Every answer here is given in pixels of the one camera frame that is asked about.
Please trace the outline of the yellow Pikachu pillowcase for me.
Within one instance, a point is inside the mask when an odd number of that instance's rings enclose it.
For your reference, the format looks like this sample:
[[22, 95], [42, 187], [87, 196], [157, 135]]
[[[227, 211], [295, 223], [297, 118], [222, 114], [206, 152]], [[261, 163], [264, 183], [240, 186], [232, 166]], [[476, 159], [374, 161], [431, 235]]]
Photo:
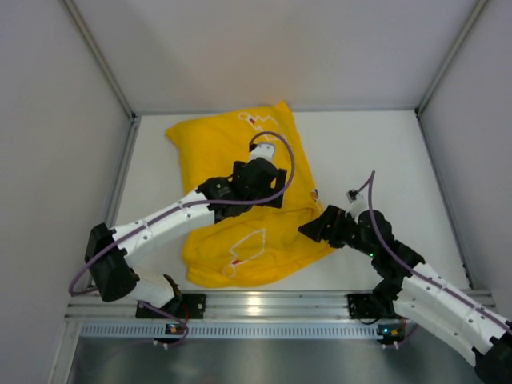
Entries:
[[331, 249], [298, 232], [324, 208], [287, 104], [236, 110], [179, 122], [166, 130], [178, 149], [184, 191], [228, 176], [247, 161], [249, 142], [275, 145], [274, 163], [294, 169], [282, 208], [255, 206], [236, 218], [195, 230], [186, 238], [186, 277], [205, 288], [255, 287], [281, 280], [327, 256]]

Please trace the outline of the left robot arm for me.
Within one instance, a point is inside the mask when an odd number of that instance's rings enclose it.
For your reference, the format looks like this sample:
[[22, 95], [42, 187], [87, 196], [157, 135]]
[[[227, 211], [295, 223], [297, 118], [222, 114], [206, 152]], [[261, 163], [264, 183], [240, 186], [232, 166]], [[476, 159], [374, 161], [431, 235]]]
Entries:
[[196, 229], [235, 218], [253, 206], [282, 206], [287, 172], [264, 158], [235, 162], [228, 177], [209, 178], [176, 203], [129, 224], [90, 231], [85, 262], [104, 302], [132, 298], [173, 312], [181, 301], [167, 274], [140, 267], [159, 247]]

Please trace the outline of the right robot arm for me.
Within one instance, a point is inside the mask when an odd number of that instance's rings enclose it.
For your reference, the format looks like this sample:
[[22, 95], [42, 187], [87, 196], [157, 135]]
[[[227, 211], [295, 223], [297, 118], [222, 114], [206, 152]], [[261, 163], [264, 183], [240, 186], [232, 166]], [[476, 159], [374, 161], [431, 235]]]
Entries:
[[397, 240], [377, 210], [328, 206], [298, 228], [315, 242], [370, 257], [380, 283], [372, 299], [384, 315], [416, 323], [458, 352], [484, 383], [511, 381], [511, 321], [448, 283], [419, 253]]

